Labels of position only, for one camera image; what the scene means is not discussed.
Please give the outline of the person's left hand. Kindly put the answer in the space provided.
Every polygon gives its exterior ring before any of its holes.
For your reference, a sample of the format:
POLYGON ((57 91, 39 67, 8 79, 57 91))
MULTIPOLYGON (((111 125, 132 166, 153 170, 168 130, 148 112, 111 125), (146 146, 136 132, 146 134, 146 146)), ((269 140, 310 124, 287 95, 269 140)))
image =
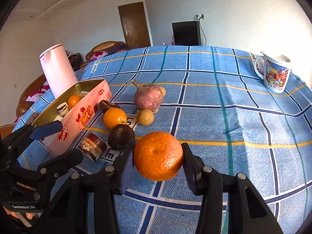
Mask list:
POLYGON ((26 227, 31 227, 38 220, 39 215, 37 213, 20 213, 20 212, 12 212, 7 208, 4 208, 5 212, 8 215, 11 215, 15 220, 20 220, 26 227))

